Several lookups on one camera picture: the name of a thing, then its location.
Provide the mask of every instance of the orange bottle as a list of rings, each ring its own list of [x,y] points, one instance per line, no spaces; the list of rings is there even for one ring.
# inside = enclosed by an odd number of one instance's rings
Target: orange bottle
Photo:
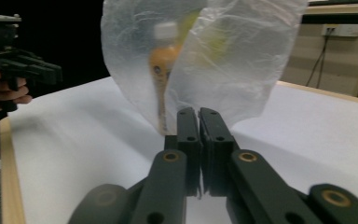
[[[164,92],[168,78],[181,46],[177,44],[178,29],[175,22],[163,22],[155,26],[156,47],[149,57],[150,73],[153,77],[158,97],[158,126],[161,134],[167,133]]]

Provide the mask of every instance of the electrical outlet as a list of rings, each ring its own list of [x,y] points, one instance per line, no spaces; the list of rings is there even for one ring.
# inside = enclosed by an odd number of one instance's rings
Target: electrical outlet
[[[356,37],[358,36],[358,24],[324,24],[322,35],[327,34],[331,36]]]

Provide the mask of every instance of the white tabletop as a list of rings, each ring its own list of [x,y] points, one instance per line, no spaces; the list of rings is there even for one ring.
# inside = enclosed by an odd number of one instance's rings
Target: white tabletop
[[[147,176],[163,137],[111,77],[36,98],[9,114],[27,223],[66,223],[90,189]],[[263,114],[232,128],[292,187],[358,196],[358,103],[275,86]],[[187,222],[228,223],[225,200],[187,200]]]

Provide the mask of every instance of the bottle cap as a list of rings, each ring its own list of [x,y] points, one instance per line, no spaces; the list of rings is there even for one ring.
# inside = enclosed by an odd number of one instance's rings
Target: bottle cap
[[[174,21],[159,23],[155,26],[154,36],[156,39],[172,39],[178,36],[177,24]]]

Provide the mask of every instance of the plastic bag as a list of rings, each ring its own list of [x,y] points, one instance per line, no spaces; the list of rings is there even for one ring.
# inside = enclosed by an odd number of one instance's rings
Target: plastic bag
[[[307,5],[305,0],[105,0],[104,62],[128,100],[161,133],[175,134],[176,113],[188,106],[216,110],[231,127],[262,112]],[[169,74],[161,131],[149,57],[156,24],[165,21],[192,28],[178,35],[183,46]]]

